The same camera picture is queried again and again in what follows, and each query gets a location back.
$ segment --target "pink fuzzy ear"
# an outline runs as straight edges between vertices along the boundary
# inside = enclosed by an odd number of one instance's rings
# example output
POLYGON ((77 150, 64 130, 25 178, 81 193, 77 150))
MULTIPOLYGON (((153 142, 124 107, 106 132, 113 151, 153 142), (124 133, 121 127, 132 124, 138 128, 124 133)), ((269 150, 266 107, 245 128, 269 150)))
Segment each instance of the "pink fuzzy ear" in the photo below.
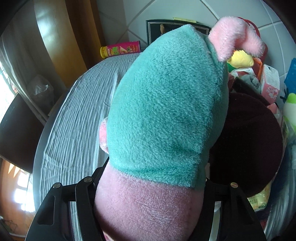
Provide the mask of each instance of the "pink fuzzy ear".
POLYGON ((99 129, 99 139, 100 139, 100 147, 101 149, 109 154, 108 145, 107 145, 107 120, 108 117, 103 119, 99 129))
POLYGON ((244 50, 246 53, 260 57, 265 45, 255 31, 243 20, 237 17, 223 17, 212 28, 209 40, 214 45, 219 61, 226 61, 234 50, 244 50))

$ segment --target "yellow plush toy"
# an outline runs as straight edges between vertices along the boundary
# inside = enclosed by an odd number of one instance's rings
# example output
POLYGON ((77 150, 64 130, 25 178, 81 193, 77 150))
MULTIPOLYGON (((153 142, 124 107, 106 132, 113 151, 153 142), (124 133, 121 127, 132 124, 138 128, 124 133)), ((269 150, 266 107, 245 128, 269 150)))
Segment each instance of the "yellow plush toy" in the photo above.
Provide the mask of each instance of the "yellow plush toy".
POLYGON ((227 61, 231 66, 235 68, 252 67, 254 65, 253 57, 247 54, 243 50, 235 51, 232 57, 227 61))

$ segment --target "clear plastic bag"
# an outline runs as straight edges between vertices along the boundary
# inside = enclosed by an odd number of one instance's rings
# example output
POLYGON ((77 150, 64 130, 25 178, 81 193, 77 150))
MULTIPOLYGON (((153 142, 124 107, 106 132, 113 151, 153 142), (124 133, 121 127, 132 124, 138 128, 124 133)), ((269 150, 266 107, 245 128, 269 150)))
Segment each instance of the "clear plastic bag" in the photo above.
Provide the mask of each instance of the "clear plastic bag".
POLYGON ((48 114, 54 106, 54 88, 49 81, 38 74, 27 85, 27 91, 35 104, 48 114))

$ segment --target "white curtain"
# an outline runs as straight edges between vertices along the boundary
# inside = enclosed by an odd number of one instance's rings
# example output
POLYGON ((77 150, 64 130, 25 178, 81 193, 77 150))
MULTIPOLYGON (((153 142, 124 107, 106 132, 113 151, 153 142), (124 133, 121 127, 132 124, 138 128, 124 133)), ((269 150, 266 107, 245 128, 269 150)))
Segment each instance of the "white curtain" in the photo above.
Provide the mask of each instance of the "white curtain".
POLYGON ((36 21, 34 3, 30 0, 14 16, 0 37, 0 62, 19 94, 43 125, 48 119, 30 97, 27 86, 43 76, 54 88, 55 101, 66 87, 55 71, 43 43, 36 21))

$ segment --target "pink plush fabric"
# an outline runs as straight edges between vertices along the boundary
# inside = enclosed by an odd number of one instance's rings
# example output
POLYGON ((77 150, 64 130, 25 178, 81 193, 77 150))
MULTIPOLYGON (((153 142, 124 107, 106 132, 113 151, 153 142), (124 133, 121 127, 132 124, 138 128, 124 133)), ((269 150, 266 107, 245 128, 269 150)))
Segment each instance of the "pink plush fabric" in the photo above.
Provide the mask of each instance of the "pink plush fabric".
POLYGON ((219 61, 226 61, 234 50, 244 50, 254 57, 264 53, 265 45, 255 31, 237 17, 223 17, 212 28, 209 40, 214 45, 219 61))
POLYGON ((197 224, 203 194, 134 178, 108 163, 94 211, 103 231, 115 241, 187 240, 197 224))
POLYGON ((107 145, 107 121, 108 117, 103 119, 99 128, 99 143, 101 149, 109 154, 108 145, 107 145))

